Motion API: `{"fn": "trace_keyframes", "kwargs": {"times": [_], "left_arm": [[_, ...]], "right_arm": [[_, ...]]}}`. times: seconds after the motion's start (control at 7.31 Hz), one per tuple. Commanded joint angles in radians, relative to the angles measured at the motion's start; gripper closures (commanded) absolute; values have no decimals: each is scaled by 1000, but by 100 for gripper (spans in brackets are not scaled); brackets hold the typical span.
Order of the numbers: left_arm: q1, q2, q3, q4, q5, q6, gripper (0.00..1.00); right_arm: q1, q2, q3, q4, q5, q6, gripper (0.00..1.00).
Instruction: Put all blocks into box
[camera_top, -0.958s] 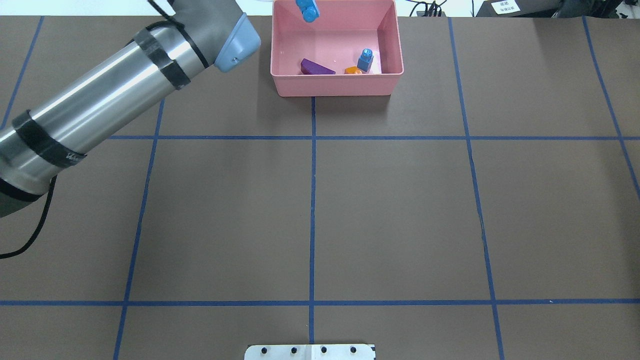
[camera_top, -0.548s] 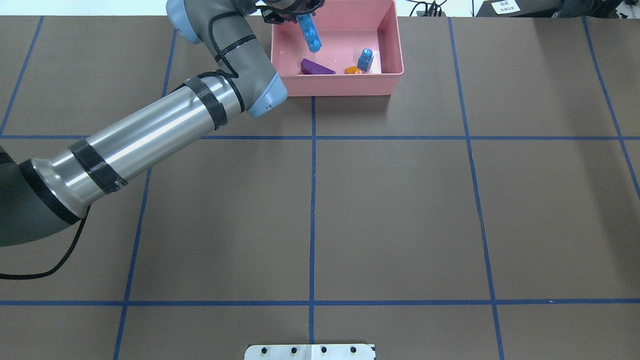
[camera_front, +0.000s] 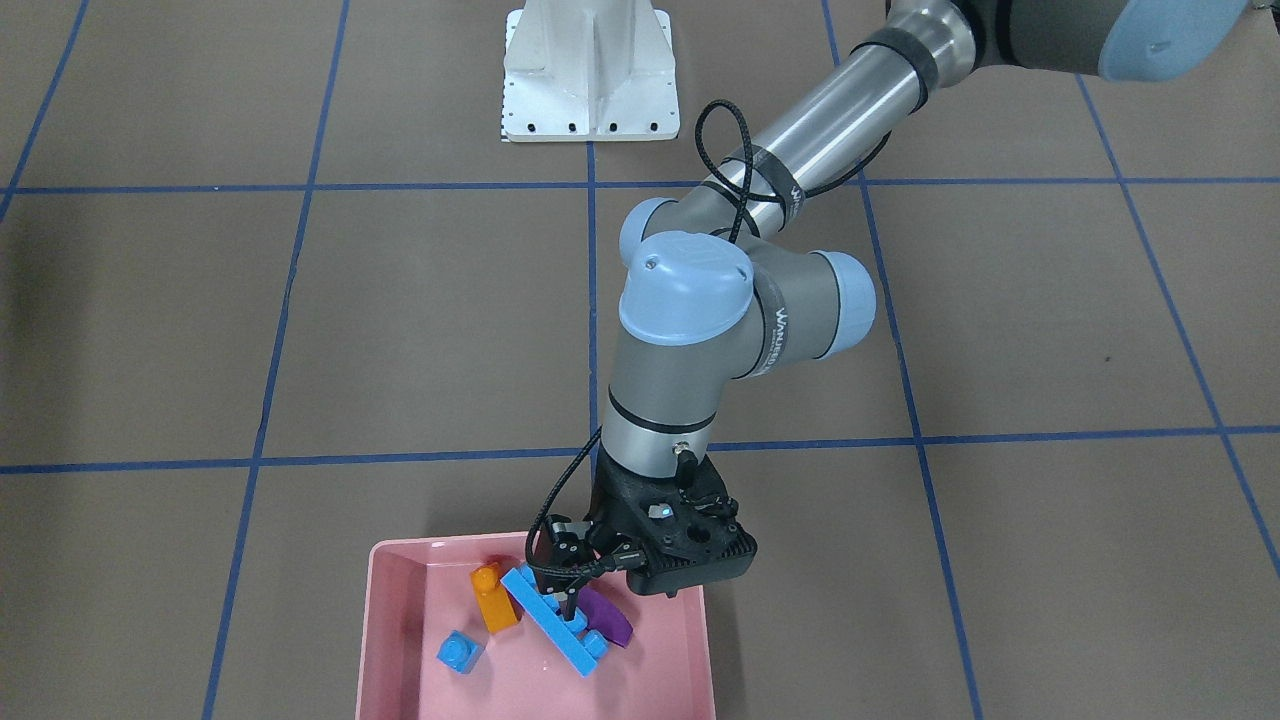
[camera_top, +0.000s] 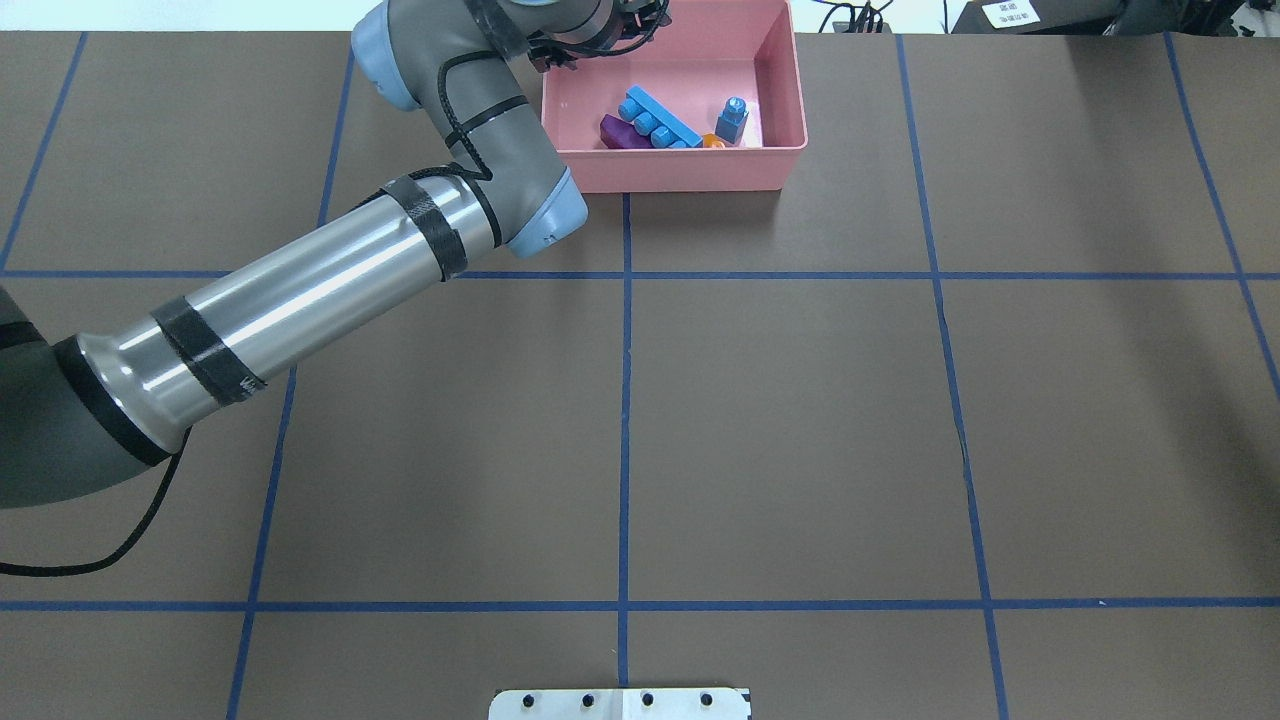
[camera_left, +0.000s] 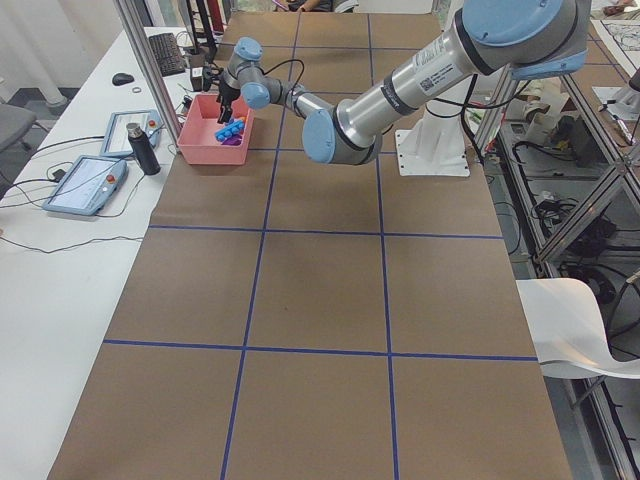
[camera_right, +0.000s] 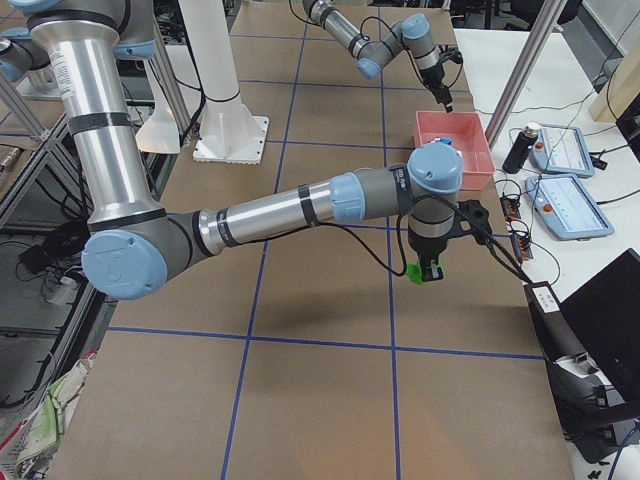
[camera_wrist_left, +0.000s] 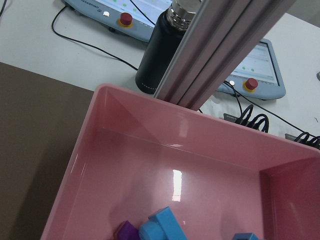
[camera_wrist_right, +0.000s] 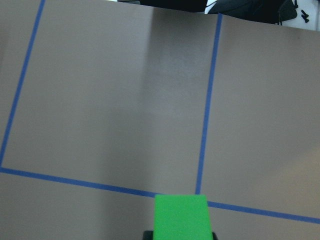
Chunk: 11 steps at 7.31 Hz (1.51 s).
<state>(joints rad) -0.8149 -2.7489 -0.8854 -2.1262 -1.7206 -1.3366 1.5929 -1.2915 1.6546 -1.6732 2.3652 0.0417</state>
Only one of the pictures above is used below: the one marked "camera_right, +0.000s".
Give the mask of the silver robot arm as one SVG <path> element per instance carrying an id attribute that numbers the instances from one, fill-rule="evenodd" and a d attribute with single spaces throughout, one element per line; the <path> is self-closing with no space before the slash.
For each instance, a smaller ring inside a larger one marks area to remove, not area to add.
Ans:
<path id="1" fill-rule="evenodd" d="M 383 23 L 387 36 L 374 40 L 330 1 L 304 1 L 302 5 L 310 23 L 338 41 L 356 60 L 358 70 L 366 78 L 379 76 L 400 53 L 406 52 L 421 85 L 447 112 L 453 110 L 450 87 L 444 83 L 443 64 L 447 61 L 461 64 L 462 55 L 455 47 L 444 48 L 435 42 L 424 14 L 416 13 L 391 25 Z"/>
<path id="2" fill-rule="evenodd" d="M 257 164 L 201 162 L 190 150 L 176 158 L 165 190 L 154 194 L 125 100 L 117 56 L 152 55 L 153 7 L 148 1 L 17 1 L 31 41 L 43 50 L 61 91 L 65 123 L 92 204 L 81 266 L 89 283 L 117 300 L 136 300 L 192 282 L 205 260 L 243 245 L 323 223 L 372 224 L 402 217 L 407 246 L 426 280 L 453 227 L 463 158 L 453 146 L 430 141 L 406 161 L 383 164 L 378 150 L 328 147 L 325 157 L 343 173 L 280 187 L 283 142 L 253 141 Z M 347 164 L 354 153 L 362 167 Z"/>

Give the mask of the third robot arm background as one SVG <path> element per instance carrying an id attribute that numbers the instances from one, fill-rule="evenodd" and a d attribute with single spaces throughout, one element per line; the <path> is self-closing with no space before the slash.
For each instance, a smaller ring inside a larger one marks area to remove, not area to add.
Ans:
<path id="1" fill-rule="evenodd" d="M 26 27 L 1 32 L 1 72 L 12 83 L 27 76 L 41 92 L 57 86 L 48 53 L 32 40 Z"/>

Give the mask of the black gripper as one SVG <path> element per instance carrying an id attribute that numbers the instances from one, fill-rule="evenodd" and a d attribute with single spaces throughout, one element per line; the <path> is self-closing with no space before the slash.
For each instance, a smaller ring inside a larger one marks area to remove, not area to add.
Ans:
<path id="1" fill-rule="evenodd" d="M 409 232 L 408 240 L 422 265 L 422 280 L 424 282 L 443 280 L 444 270 L 439 262 L 439 256 L 447 248 L 447 238 L 445 236 L 428 238 Z"/>
<path id="2" fill-rule="evenodd" d="M 447 113 L 453 111 L 449 88 L 444 84 L 444 69 L 442 67 L 430 67 L 422 70 L 422 83 L 433 94 L 436 100 L 446 100 L 443 103 Z"/>

